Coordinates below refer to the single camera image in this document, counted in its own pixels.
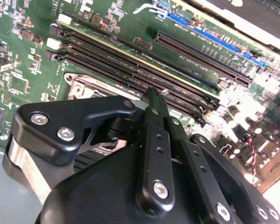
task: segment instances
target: ram slot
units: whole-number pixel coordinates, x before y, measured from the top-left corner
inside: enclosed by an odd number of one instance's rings
[[[181,56],[207,69],[213,70],[218,75],[226,77],[244,87],[249,87],[253,81],[251,78],[245,76],[239,71],[160,30],[157,33],[155,41],[158,44],[180,54]]]
[[[80,57],[79,55],[61,55],[55,52],[46,51],[45,58],[52,61],[57,60],[61,63],[69,62],[82,69],[95,72],[96,74],[102,75],[104,78],[107,78],[115,84],[124,86],[134,91],[136,94],[143,95],[146,89],[149,87],[147,83],[141,82],[132,76],[119,73],[118,71],[114,71],[114,69],[111,67],[105,65],[102,66],[99,63],[87,60],[85,57]],[[165,96],[165,99],[170,108],[193,117],[195,121],[202,127],[206,124],[201,113],[197,109],[193,108],[190,104],[182,102],[182,100],[173,96]]]
[[[192,103],[196,104],[196,106],[202,107],[205,110],[216,110],[219,107],[219,100],[217,98],[188,86],[185,83],[169,77],[168,75],[156,69],[153,69],[135,59],[127,57],[126,55],[75,31],[68,32],[56,27],[51,27],[50,32],[57,37],[63,37],[65,40],[75,43],[76,45],[72,45],[73,48],[77,48],[77,46],[81,47],[81,49],[83,48],[83,50],[80,49],[80,51],[83,53],[85,53],[85,50],[88,50],[94,54],[96,54],[96,52],[102,52],[104,55],[107,55],[107,58],[104,58],[104,60],[112,61],[113,63],[117,63],[118,66],[123,66],[130,69],[130,71],[127,72],[136,72],[135,75],[139,78],[143,79],[144,76],[146,78],[156,77],[157,79],[149,80],[149,82],[156,82],[159,80],[163,84],[163,89],[168,89],[173,94],[178,94],[178,97],[187,98],[189,101],[192,101]]]
[[[199,82],[204,83],[205,85],[208,85],[213,90],[215,90],[217,93],[219,93],[221,91],[220,88],[218,88],[215,83],[213,83],[213,82],[211,82],[211,81],[209,81],[209,80],[207,80],[207,79],[205,79],[203,77],[191,74],[188,71],[186,71],[185,69],[183,69],[183,68],[181,68],[181,67],[179,67],[179,66],[177,66],[177,65],[175,65],[175,64],[173,64],[173,63],[171,63],[171,62],[169,62],[167,60],[164,60],[164,59],[158,57],[157,55],[154,55],[154,54],[152,54],[152,53],[150,53],[150,52],[148,52],[148,51],[146,51],[146,50],[144,50],[144,49],[142,49],[142,48],[140,48],[140,47],[130,43],[129,41],[126,41],[126,40],[124,40],[124,39],[122,39],[122,38],[120,38],[118,36],[113,35],[112,33],[107,32],[106,30],[103,30],[103,29],[101,29],[99,27],[94,26],[93,24],[89,23],[88,21],[84,21],[84,20],[82,20],[82,19],[80,19],[80,18],[78,18],[78,17],[76,17],[74,15],[71,15],[69,13],[66,13],[66,15],[68,17],[72,18],[72,21],[75,22],[75,23],[78,23],[78,24],[81,24],[81,25],[83,25],[85,27],[88,27],[91,30],[94,30],[95,32],[97,32],[97,33],[99,33],[101,35],[107,36],[109,38],[113,38],[114,37],[114,39],[116,39],[117,42],[119,42],[121,44],[124,44],[125,46],[127,46],[127,47],[129,47],[131,49],[136,50],[138,52],[138,54],[144,55],[144,56],[148,56],[148,58],[152,58],[152,59],[154,59],[155,61],[158,61],[161,64],[165,64],[170,70],[178,71],[178,74],[184,76],[184,78],[186,78],[186,79],[189,79],[189,78],[190,79],[196,79]]]

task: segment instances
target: white connector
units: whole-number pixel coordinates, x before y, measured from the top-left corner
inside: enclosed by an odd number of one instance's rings
[[[71,20],[72,19],[69,16],[67,16],[67,15],[64,15],[64,14],[59,14],[58,15],[58,21],[63,22],[65,24],[67,24],[67,25],[70,25]]]
[[[61,46],[61,41],[57,41],[53,38],[47,39],[47,47],[52,48],[53,50],[58,50],[60,49],[60,46]]]

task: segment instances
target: blue pcie slot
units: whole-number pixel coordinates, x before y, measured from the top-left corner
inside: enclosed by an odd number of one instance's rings
[[[243,57],[243,58],[245,58],[245,59],[247,59],[247,60],[253,62],[254,64],[259,65],[259,66],[261,66],[262,68],[265,68],[265,67],[266,67],[266,63],[261,62],[261,61],[258,61],[258,60],[254,59],[254,58],[251,58],[251,56],[250,56],[249,54],[247,54],[247,53],[240,54],[237,47],[234,47],[234,46],[232,46],[232,45],[230,45],[230,44],[227,44],[227,43],[225,43],[224,41],[220,40],[219,38],[217,38],[217,37],[215,37],[215,36],[213,36],[213,35],[211,35],[211,34],[209,34],[209,33],[207,33],[207,32],[204,32],[204,31],[199,30],[199,29],[197,29],[197,28],[192,28],[192,27],[190,27],[188,21],[183,20],[183,19],[179,18],[178,16],[176,16],[176,15],[174,15],[174,14],[172,14],[172,13],[168,13],[168,14],[167,14],[167,17],[169,17],[169,18],[172,19],[173,21],[175,21],[175,22],[177,22],[177,23],[179,23],[179,24],[185,26],[186,28],[188,28],[188,29],[194,31],[195,33],[198,33],[198,34],[200,34],[201,36],[204,36],[204,37],[208,38],[209,40],[220,44],[220,45],[223,46],[224,48],[226,48],[226,49],[228,49],[228,50],[230,50],[230,51],[236,53],[237,55],[239,55],[239,56],[241,56],[241,57]]]

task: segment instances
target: dimm slot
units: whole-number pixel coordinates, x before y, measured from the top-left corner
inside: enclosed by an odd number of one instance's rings
[[[69,53],[74,55],[79,55],[80,57],[85,57],[87,60],[96,62],[101,66],[105,66],[111,70],[120,72],[126,76],[131,76],[134,79],[144,81],[146,83],[152,84],[157,90],[162,91],[164,89],[171,90],[170,95],[176,97],[177,100],[185,101],[188,104],[196,107],[197,109],[202,108],[203,110],[213,110],[213,108],[208,107],[207,105],[196,101],[194,99],[188,98],[183,92],[176,91],[173,86],[168,86],[162,80],[157,80],[149,77],[144,77],[142,74],[135,72],[134,70],[122,67],[118,62],[110,62],[110,60],[96,52],[91,52],[90,50],[83,49],[74,44],[68,44],[63,47],[63,50],[66,50]]]
[[[172,71],[175,71],[175,70],[178,71],[179,74],[184,76],[185,78],[196,79],[199,82],[208,85],[213,90],[215,90],[217,93],[219,93],[221,91],[220,88],[218,88],[215,83],[213,83],[213,82],[211,82],[211,81],[209,81],[209,80],[207,80],[207,79],[205,79],[203,77],[199,77],[199,76],[196,76],[194,74],[191,74],[188,71],[186,71],[185,69],[183,69],[183,68],[181,68],[181,67],[179,67],[179,66],[177,66],[177,65],[175,65],[175,64],[173,64],[173,63],[171,63],[171,62],[169,62],[167,60],[164,60],[164,59],[158,57],[157,55],[154,55],[154,54],[152,54],[152,53],[150,53],[150,52],[148,52],[148,51],[146,51],[146,50],[144,50],[144,49],[142,49],[142,48],[140,48],[140,47],[138,47],[138,46],[136,46],[136,45],[134,45],[134,44],[124,40],[124,39],[122,39],[122,38],[120,38],[120,37],[117,37],[117,36],[107,32],[106,30],[103,30],[103,29],[101,29],[99,27],[94,26],[93,24],[89,23],[88,21],[84,21],[84,20],[82,20],[82,19],[80,19],[80,18],[78,18],[78,17],[76,17],[74,15],[71,15],[69,13],[66,13],[66,15],[68,17],[72,18],[73,21],[76,22],[76,23],[79,23],[79,24],[81,24],[83,26],[86,26],[86,27],[92,29],[92,30],[95,30],[97,33],[102,34],[102,35],[104,35],[106,37],[109,37],[110,39],[114,38],[117,42],[122,43],[125,46],[130,47],[131,49],[136,50],[138,52],[138,54],[140,54],[140,55],[141,54],[146,55],[146,56],[148,56],[148,57],[150,57],[150,58],[152,58],[152,59],[154,59],[154,60],[156,60],[156,61],[158,61],[158,62],[160,62],[162,64],[167,65]]]
[[[114,73],[112,71],[109,71],[109,70],[105,69],[104,67],[95,66],[95,65],[93,65],[93,63],[91,63],[90,61],[87,61],[83,58],[79,58],[78,56],[73,56],[73,55],[69,55],[69,54],[66,54],[64,56],[62,56],[58,53],[54,53],[54,54],[55,54],[55,58],[53,60],[57,60],[61,63],[67,61],[82,69],[88,70],[90,72],[95,72],[99,75],[102,75],[102,76],[108,78],[115,84],[122,85],[124,87],[127,87],[127,88],[133,90],[136,94],[143,95],[146,91],[146,88],[140,86],[140,84],[133,83],[127,77],[122,77],[121,75]],[[199,113],[196,110],[194,110],[193,108],[191,108],[188,104],[183,104],[181,102],[178,102],[178,100],[176,98],[171,98],[169,96],[165,96],[165,98],[166,98],[167,104],[170,108],[193,117],[197,123],[199,123],[202,127],[204,127],[206,122],[203,119],[201,113]]]
[[[66,40],[69,40],[77,45],[79,45],[80,47],[83,47],[86,49],[91,48],[91,49],[95,49],[101,52],[104,52],[105,54],[109,55],[109,59],[113,59],[113,61],[117,61],[118,63],[121,61],[122,65],[125,64],[126,67],[128,68],[137,68],[138,70],[141,70],[143,73],[147,74],[147,75],[153,75],[153,76],[157,76],[158,78],[161,78],[164,80],[164,82],[169,82],[175,86],[178,86],[178,88],[180,89],[180,94],[183,95],[183,97],[187,97],[187,98],[192,98],[193,101],[196,101],[197,103],[201,103],[204,102],[204,104],[207,104],[210,108],[214,108],[217,109],[217,107],[219,106],[219,100],[216,98],[211,97],[210,95],[207,95],[203,92],[198,91],[197,89],[188,86],[182,82],[179,82],[178,80],[167,76],[166,74],[163,74],[153,68],[150,68],[149,66],[140,63],[139,61],[136,61],[130,57],[125,56],[124,54],[121,54],[111,48],[108,48],[107,46],[98,43],[90,38],[87,38],[75,31],[72,32],[67,32],[55,27],[51,28],[51,33],[58,36],[58,37],[64,37]]]

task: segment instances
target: pcie slot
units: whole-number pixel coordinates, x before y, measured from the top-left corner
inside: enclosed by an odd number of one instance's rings
[[[179,18],[178,16],[173,15],[172,13],[168,13],[167,16],[168,16],[168,18],[170,18],[174,22],[177,22],[177,23],[181,24],[182,26],[184,26],[184,27],[186,27],[186,28],[188,28],[188,29],[190,29],[190,30],[192,30],[192,31],[194,31],[194,32],[196,32],[196,33],[206,37],[207,39],[220,44],[222,47],[224,47],[224,48],[226,48],[226,49],[236,53],[240,57],[243,57],[243,58],[253,62],[256,65],[259,65],[262,68],[266,67],[266,63],[264,63],[262,61],[258,61],[256,59],[252,58],[249,54],[247,54],[247,53],[240,54],[237,47],[232,46],[232,45],[230,45],[228,43],[225,43],[224,41],[220,40],[219,38],[217,38],[217,37],[215,37],[215,36],[213,36],[213,35],[211,35],[211,34],[209,34],[207,32],[204,32],[204,31],[199,30],[197,28],[190,27],[188,21],[186,21],[186,20],[184,20],[182,18]]]
[[[112,60],[115,63],[119,63],[122,66],[126,66],[129,69],[135,68],[134,71],[141,71],[146,75],[153,75],[158,77],[158,79],[162,79],[164,83],[170,83],[172,86],[166,86],[167,89],[173,90],[177,92],[179,90],[179,94],[183,95],[183,98],[191,98],[193,102],[201,105],[204,103],[208,105],[209,109],[217,109],[219,106],[219,100],[211,97],[208,94],[205,94],[191,86],[188,86],[172,77],[167,76],[164,73],[159,72],[156,69],[150,68],[149,66],[127,57],[126,55],[117,52],[99,42],[96,42],[84,35],[81,35],[75,31],[67,32],[65,30],[61,30],[55,27],[51,27],[51,34],[56,35],[57,37],[63,37],[66,40],[69,40],[84,49],[95,49],[96,51],[101,51],[104,54],[108,55],[109,60]]]
[[[225,65],[224,63],[208,56],[207,54],[198,51],[197,49],[191,47],[190,45],[187,45],[183,43],[182,41],[165,34],[162,31],[158,31],[157,37],[155,41],[182,55],[185,58],[190,59],[191,61],[208,68],[210,70],[215,71],[218,75],[224,76],[234,82],[237,82],[240,85],[243,85],[245,87],[249,87],[252,83],[252,79],[243,75],[242,73],[238,72],[237,70]]]
[[[95,62],[101,66],[105,66],[108,69],[120,72],[121,74],[124,74],[125,76],[132,76],[137,81],[140,81],[140,82],[144,81],[146,83],[153,84],[153,86],[159,91],[162,91],[164,89],[169,89],[169,90],[171,90],[170,95],[173,97],[176,97],[176,100],[178,100],[178,98],[180,98],[183,101],[187,102],[188,104],[196,107],[197,109],[199,109],[201,107],[203,110],[212,110],[212,108],[208,107],[207,105],[204,105],[201,102],[198,102],[196,100],[192,100],[192,99],[188,98],[186,94],[176,91],[173,87],[166,85],[161,80],[144,77],[142,74],[139,74],[132,69],[128,69],[127,67],[123,67],[118,62],[110,61],[109,58],[104,57],[96,52],[90,51],[88,49],[83,49],[74,44],[64,45],[62,50],[72,53],[74,55],[78,55],[80,57],[84,57],[87,60]]]
[[[103,66],[98,66],[97,64],[84,58],[80,58],[77,55],[74,56],[66,54],[62,56],[58,53],[46,51],[45,57],[50,60],[57,60],[61,63],[69,62],[90,72],[95,72],[99,75],[102,75],[104,78],[108,78],[115,84],[127,87],[128,89],[134,91],[136,94],[143,95],[145,90],[148,88],[148,84],[134,83],[129,77],[123,76],[122,74],[109,70]],[[196,111],[189,104],[182,103],[180,102],[180,99],[177,99],[175,97],[166,96],[165,98],[170,108],[193,117],[197,123],[201,124],[202,127],[206,124],[201,113]]]
[[[120,37],[117,37],[117,36],[107,32],[106,30],[103,30],[103,29],[101,29],[99,27],[96,27],[93,24],[91,24],[91,23],[89,23],[87,21],[84,21],[84,20],[82,20],[82,19],[80,19],[80,18],[78,18],[78,17],[76,17],[74,15],[71,15],[69,13],[66,13],[66,15],[68,17],[72,18],[73,22],[76,22],[76,23],[81,24],[81,25],[83,25],[85,27],[88,27],[88,28],[90,28],[92,30],[95,30],[97,33],[99,33],[101,35],[104,35],[104,36],[107,36],[110,39],[113,38],[114,40],[116,40],[116,42],[122,43],[125,46],[130,47],[131,49],[136,50],[138,52],[138,54],[140,54],[140,55],[141,54],[146,55],[146,56],[148,56],[148,57],[150,57],[150,58],[152,58],[152,59],[154,59],[154,60],[156,60],[156,61],[158,61],[158,62],[160,62],[162,64],[167,65],[168,67],[171,68],[171,70],[178,71],[179,74],[181,74],[185,78],[189,78],[190,77],[190,78],[196,79],[196,80],[200,81],[201,83],[204,83],[204,84],[208,85],[213,90],[215,90],[217,93],[219,93],[221,91],[220,88],[218,88],[216,84],[214,84],[213,82],[211,82],[211,81],[209,81],[209,80],[207,80],[207,79],[205,79],[203,77],[199,77],[199,76],[195,76],[194,74],[190,74],[185,69],[183,69],[183,68],[181,68],[181,67],[179,67],[179,66],[177,66],[177,65],[175,65],[175,64],[173,64],[171,62],[168,62],[167,60],[164,60],[164,59],[158,57],[157,55],[154,55],[154,54],[152,54],[152,53],[142,49],[141,47],[138,47],[138,46],[136,46],[136,45],[134,45],[134,44],[132,44],[132,43],[130,43],[130,42],[120,38]]]

